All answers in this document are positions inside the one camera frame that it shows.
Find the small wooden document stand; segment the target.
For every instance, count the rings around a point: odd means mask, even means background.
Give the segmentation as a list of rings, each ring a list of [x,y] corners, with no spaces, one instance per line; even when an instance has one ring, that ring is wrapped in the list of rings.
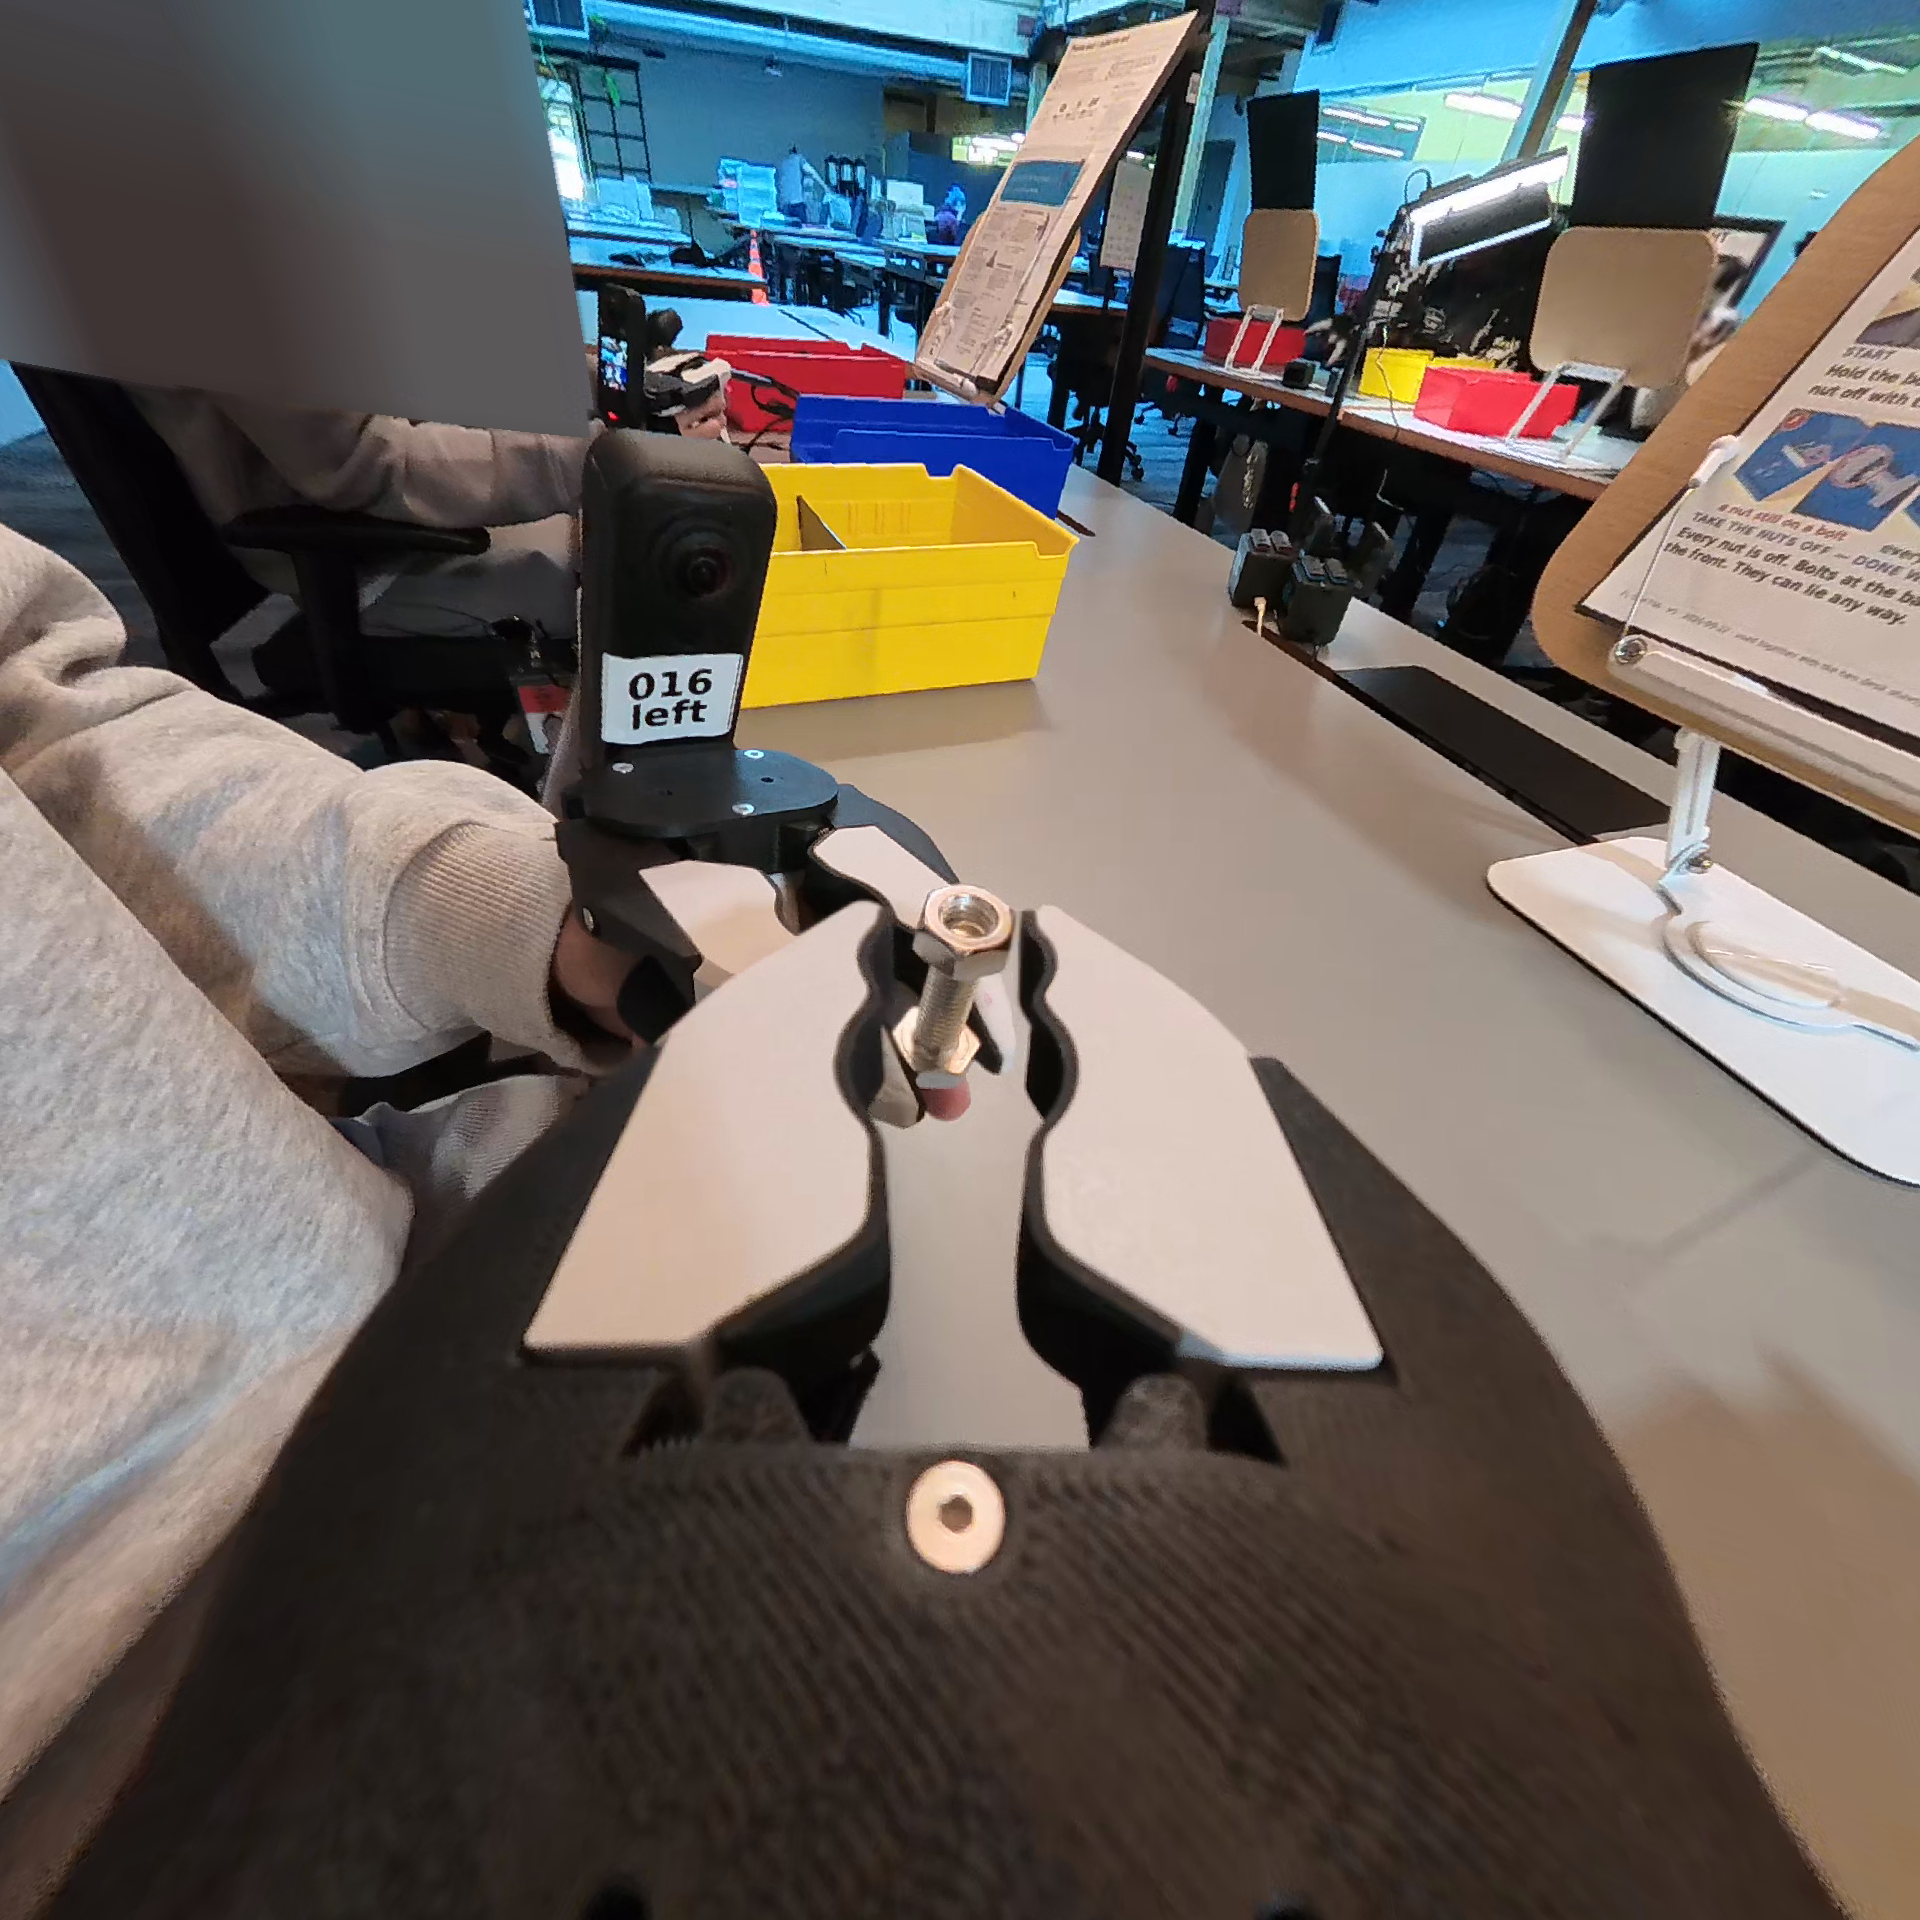
[[[1319,222],[1314,210],[1248,210],[1239,236],[1239,314],[1297,324],[1311,304]]]

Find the yellow divided plastic bin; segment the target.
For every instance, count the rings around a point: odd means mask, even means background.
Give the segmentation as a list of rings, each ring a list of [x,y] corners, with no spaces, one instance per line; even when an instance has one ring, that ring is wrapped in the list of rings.
[[[960,466],[769,464],[745,709],[1031,682],[1075,532]]]

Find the printed instruction sheet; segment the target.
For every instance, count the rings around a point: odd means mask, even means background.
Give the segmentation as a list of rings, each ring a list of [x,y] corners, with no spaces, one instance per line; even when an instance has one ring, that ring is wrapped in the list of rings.
[[[1915,279],[1910,237],[1582,612],[1915,736]]]

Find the wood-edged work desk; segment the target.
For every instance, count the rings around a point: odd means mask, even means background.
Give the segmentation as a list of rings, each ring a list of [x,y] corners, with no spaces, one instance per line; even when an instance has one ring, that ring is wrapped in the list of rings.
[[[1142,383],[1167,383],[1167,406],[1174,415],[1207,421],[1225,442],[1272,442],[1285,437],[1285,421],[1309,422],[1309,444],[1329,415],[1329,395],[1288,388],[1269,370],[1227,368],[1187,350],[1146,350]],[[1346,399],[1337,408],[1335,428],[1344,428],[1382,445],[1415,450],[1477,474],[1495,474],[1533,490],[1594,500],[1634,460],[1640,444],[1590,431],[1574,437],[1567,428],[1547,439],[1473,437],[1422,421],[1406,405],[1391,399]]]

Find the grey desk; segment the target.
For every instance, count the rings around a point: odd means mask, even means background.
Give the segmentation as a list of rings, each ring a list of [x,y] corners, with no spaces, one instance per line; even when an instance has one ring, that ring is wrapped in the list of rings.
[[[1560,842],[1240,626],[1227,552],[1072,470],[1031,683],[746,711],[1277,1059],[1505,1286],[1663,1535],[1855,1915],[1915,1915],[1915,1191],[1747,1094],[1485,871]]]

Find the person's left forearm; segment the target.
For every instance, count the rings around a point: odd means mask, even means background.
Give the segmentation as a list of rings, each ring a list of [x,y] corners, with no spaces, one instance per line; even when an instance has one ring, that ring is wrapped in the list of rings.
[[[558,1013],[555,822],[461,760],[361,770],[158,667],[104,596],[3,531],[3,974],[178,976],[265,1059],[385,1074],[488,1032],[565,1070],[616,1046]]]

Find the black support column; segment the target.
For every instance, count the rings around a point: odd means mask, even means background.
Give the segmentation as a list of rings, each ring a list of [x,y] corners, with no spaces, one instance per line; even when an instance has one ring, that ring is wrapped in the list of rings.
[[[1201,91],[1205,59],[1209,35],[1215,15],[1215,3],[1199,3],[1192,7],[1192,27],[1171,66],[1165,87],[1161,88],[1161,125],[1154,168],[1145,196],[1139,243],[1136,251],[1136,270],[1131,276],[1131,295],[1120,326],[1111,395],[1106,406],[1106,422],[1095,464],[1095,475],[1113,486],[1126,474],[1125,450],[1133,434],[1133,419],[1142,387],[1145,350],[1155,328],[1155,308],[1161,280],[1165,274],[1167,237],[1178,215],[1174,203],[1184,181],[1187,133],[1192,130],[1192,115]]]

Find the wide wooden document stand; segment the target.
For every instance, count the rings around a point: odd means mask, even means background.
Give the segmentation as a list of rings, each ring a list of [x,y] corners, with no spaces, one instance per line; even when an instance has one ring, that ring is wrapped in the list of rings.
[[[1526,341],[1526,359],[1560,374],[1609,378],[1573,452],[1619,387],[1659,391],[1677,382],[1707,308],[1717,246],[1707,230],[1573,227],[1552,243]]]

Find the red plastic bin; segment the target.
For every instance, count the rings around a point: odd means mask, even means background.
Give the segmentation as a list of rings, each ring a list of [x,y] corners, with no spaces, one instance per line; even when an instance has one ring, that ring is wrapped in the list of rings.
[[[897,399],[910,365],[896,354],[824,338],[710,331],[706,354],[727,364],[727,428],[735,442],[786,434],[799,397]]]

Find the person's grey sweatshirt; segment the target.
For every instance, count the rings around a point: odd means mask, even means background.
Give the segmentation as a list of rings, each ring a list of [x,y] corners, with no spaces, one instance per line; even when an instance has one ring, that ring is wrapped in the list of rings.
[[[248,1499],[410,1215],[7,779],[7,1789]]]

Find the blue plastic bin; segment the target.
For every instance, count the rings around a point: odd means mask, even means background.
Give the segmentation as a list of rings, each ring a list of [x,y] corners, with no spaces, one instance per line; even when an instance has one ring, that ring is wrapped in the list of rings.
[[[793,464],[902,464],[945,478],[957,466],[1054,514],[1073,442],[1018,412],[960,399],[799,395],[789,431]]]

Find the black desk mat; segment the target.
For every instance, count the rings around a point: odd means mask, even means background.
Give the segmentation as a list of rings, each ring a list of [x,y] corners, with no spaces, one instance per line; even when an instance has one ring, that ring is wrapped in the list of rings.
[[[1339,667],[1329,678],[1576,845],[1665,822],[1663,803],[1427,667]]]

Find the black monitor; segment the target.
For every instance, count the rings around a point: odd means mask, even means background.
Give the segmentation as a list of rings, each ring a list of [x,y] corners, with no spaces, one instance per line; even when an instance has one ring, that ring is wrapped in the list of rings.
[[[1314,88],[1248,100],[1250,210],[1311,210],[1319,108]]]
[[[1747,38],[1592,66],[1567,224],[1707,230],[1757,53]]]

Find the steel hex bolt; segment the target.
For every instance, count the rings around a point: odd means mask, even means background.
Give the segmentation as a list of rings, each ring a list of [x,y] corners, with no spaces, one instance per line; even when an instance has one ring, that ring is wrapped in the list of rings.
[[[907,1084],[919,1092],[960,1088],[975,1066],[1000,1074],[1015,1029],[1000,989],[1006,952],[978,952],[965,964],[928,966],[921,995],[894,1019],[891,1039]]]

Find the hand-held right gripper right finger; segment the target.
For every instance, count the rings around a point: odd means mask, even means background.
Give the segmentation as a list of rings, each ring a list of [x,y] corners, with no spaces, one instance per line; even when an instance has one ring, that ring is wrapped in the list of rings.
[[[1382,1340],[1255,1061],[1198,998],[1055,906],[1023,917],[1016,1315],[1097,1443],[1145,1378],[1207,1436],[1234,1397],[1367,1378]]]

